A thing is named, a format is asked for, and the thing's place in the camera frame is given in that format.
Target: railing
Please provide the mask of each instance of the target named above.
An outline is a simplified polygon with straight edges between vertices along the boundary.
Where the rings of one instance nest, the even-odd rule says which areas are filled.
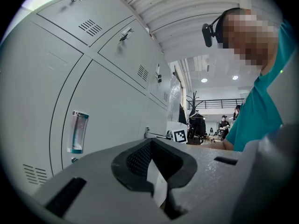
[[[214,108],[235,108],[236,105],[241,105],[244,99],[210,99],[195,101],[196,109],[214,109]],[[192,110],[192,101],[187,100],[188,110]]]

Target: ventilation slot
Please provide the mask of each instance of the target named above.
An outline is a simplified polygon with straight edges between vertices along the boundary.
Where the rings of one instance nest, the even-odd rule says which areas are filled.
[[[164,100],[165,100],[165,101],[168,100],[168,95],[166,94],[166,92],[164,92]]]
[[[100,32],[102,30],[102,28],[95,24],[92,20],[87,20],[85,22],[83,22],[80,26],[82,30],[86,31],[89,35],[94,36],[96,35],[98,32]]]
[[[23,164],[24,172],[29,183],[43,185],[47,180],[46,170]]]
[[[138,73],[137,73],[143,80],[147,81],[149,73],[146,69],[144,69],[142,66],[139,67]]]

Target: teal shirt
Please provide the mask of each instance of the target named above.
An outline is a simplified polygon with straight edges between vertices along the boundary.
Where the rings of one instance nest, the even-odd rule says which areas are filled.
[[[255,80],[254,87],[241,105],[236,122],[226,136],[234,145],[234,151],[243,151],[249,141],[259,140],[282,125],[281,117],[267,93],[267,88],[294,52],[297,46],[295,37],[290,24],[284,21],[278,31],[278,52],[272,69]]]

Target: person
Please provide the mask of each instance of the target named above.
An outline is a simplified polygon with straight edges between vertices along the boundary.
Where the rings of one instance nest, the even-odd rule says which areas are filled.
[[[236,120],[237,119],[237,117],[238,117],[238,115],[239,115],[239,113],[240,113],[240,105],[237,105],[236,107],[235,107],[235,112],[234,112],[234,115],[233,115],[233,120]]]
[[[227,116],[223,115],[222,120],[218,124],[218,129],[220,129],[220,137],[225,139],[228,134],[228,128],[230,127],[229,122],[226,120]]]
[[[261,72],[226,139],[202,147],[243,151],[249,141],[281,127],[282,118],[267,88],[288,67],[286,64],[297,62],[298,43],[288,21],[283,20],[276,30],[259,21],[251,10],[240,8],[229,10],[218,20],[215,36],[220,46],[233,49],[240,59],[259,66]]]
[[[213,131],[213,128],[211,127],[211,128],[210,128],[209,136],[213,136],[213,135],[214,135],[214,131]]]

